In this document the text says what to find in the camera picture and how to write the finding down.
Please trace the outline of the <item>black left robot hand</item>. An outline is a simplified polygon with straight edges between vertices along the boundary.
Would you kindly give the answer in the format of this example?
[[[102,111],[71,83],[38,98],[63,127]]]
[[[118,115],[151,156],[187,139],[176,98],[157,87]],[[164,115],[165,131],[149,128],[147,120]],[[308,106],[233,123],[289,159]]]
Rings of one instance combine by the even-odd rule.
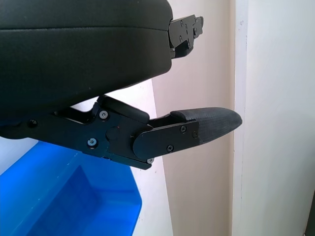
[[[168,72],[202,33],[166,0],[3,0],[0,135],[32,138],[146,170],[242,124],[210,107],[155,119],[108,93]]]

